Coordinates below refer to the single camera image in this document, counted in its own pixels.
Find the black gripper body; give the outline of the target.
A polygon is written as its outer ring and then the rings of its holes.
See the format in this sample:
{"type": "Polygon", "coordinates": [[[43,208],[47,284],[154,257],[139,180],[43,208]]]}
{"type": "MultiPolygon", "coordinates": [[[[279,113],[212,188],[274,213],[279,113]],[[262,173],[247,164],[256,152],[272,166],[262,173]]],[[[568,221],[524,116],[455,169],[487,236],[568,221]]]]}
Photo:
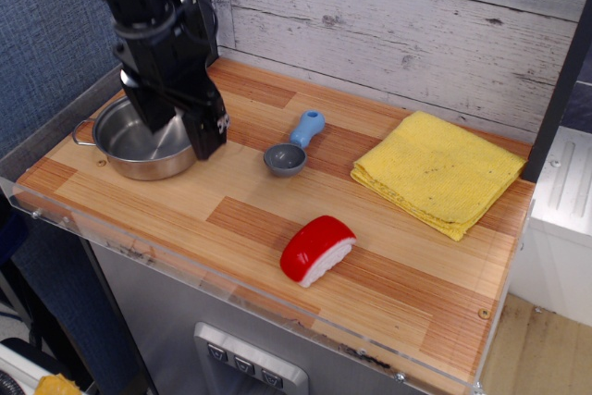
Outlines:
{"type": "Polygon", "coordinates": [[[221,94],[206,69],[210,45],[197,1],[113,0],[114,54],[126,75],[188,111],[221,94]]]}

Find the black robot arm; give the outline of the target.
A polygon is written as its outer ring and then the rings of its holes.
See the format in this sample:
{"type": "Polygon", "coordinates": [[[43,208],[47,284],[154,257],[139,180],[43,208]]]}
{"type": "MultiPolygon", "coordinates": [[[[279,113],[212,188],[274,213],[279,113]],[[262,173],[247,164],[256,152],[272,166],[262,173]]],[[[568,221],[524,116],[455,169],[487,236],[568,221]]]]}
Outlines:
{"type": "Polygon", "coordinates": [[[211,38],[199,0],[104,0],[119,39],[122,87],[152,132],[181,111],[191,146],[208,159],[227,140],[229,116],[207,73],[211,38]]]}

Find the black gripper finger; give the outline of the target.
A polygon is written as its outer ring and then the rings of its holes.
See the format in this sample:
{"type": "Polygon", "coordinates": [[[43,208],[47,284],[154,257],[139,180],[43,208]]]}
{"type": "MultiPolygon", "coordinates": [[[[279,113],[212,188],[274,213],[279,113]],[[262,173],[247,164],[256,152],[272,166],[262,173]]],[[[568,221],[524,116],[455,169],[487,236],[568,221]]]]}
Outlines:
{"type": "Polygon", "coordinates": [[[227,142],[230,118],[221,98],[207,105],[193,105],[182,121],[198,160],[207,160],[227,142]]]}
{"type": "Polygon", "coordinates": [[[127,97],[152,133],[161,130],[176,115],[174,106],[163,101],[154,89],[128,75],[121,75],[120,79],[127,97]]]}

